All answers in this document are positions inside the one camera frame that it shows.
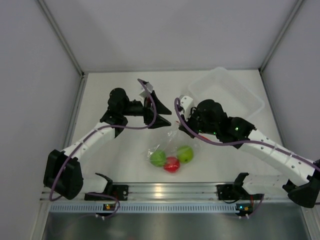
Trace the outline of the green fake apple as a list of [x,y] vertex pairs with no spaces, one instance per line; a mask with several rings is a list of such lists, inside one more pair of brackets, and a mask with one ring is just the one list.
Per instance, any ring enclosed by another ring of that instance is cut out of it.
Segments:
[[181,163],[187,164],[193,160],[194,150],[188,145],[183,145],[177,149],[176,157]]

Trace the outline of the green fake lime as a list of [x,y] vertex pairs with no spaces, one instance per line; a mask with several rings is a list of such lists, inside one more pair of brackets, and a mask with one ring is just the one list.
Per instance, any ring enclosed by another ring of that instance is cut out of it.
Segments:
[[166,163],[167,157],[163,150],[156,150],[151,154],[149,160],[155,167],[163,167]]

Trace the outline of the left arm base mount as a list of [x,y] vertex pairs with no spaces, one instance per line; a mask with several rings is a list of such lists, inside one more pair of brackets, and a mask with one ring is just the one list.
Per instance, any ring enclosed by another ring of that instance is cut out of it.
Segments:
[[128,198],[129,186],[126,184],[108,184],[102,193],[98,193],[99,196],[86,193],[84,195],[85,201],[102,201],[112,200],[112,198],[106,197],[106,195],[116,198],[119,201],[126,201]]

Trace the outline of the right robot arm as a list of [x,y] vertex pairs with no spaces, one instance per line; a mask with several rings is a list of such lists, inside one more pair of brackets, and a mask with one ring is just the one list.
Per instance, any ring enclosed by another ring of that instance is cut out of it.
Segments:
[[320,162],[306,159],[277,144],[241,117],[228,116],[212,99],[197,106],[189,96],[177,97],[174,109],[179,129],[217,147],[232,146],[265,162],[280,175],[238,174],[229,191],[237,200],[255,195],[285,196],[295,204],[313,208],[320,196]]

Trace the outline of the red fake tomato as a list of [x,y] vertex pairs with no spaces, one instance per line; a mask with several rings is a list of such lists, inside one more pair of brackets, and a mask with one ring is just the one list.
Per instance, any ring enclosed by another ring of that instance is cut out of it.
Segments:
[[166,163],[163,166],[163,169],[169,173],[176,173],[181,167],[180,161],[173,156],[166,158]]

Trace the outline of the clear zip top bag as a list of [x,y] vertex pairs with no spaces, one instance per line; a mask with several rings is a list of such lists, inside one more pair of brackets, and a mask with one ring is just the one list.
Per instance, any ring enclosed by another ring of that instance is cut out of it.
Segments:
[[[180,162],[180,168],[177,171],[179,172],[181,169],[184,169],[186,165],[195,161],[196,157],[200,153],[201,146],[198,143],[198,141],[190,138],[186,133],[180,131],[177,127],[173,127],[168,129],[167,131],[153,135],[149,141],[148,147],[146,148],[143,154],[145,155],[146,160],[151,164],[150,156],[154,151],[162,150],[165,152],[166,158],[167,157],[177,158],[177,149],[181,146],[190,146],[193,149],[194,157],[193,157],[193,160],[191,160],[188,163]],[[163,168],[164,166],[162,167],[156,167],[154,165],[152,166],[166,173],[169,173],[164,170]]]

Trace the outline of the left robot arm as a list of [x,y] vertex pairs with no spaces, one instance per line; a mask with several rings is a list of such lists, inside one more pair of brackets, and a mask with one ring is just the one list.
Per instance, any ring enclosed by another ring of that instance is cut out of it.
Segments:
[[80,140],[48,155],[43,184],[68,200],[84,193],[85,199],[109,199],[113,181],[102,173],[85,176],[83,165],[107,142],[117,138],[128,126],[128,116],[143,117],[148,129],[169,127],[164,115],[171,111],[157,98],[154,90],[144,90],[141,100],[130,100],[123,88],[109,94],[108,107],[95,127]]

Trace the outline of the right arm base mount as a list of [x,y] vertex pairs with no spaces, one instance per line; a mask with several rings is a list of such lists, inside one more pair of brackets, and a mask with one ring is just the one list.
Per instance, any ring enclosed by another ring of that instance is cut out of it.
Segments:
[[218,199],[220,201],[250,200],[251,195],[241,186],[233,184],[219,184],[216,186]]

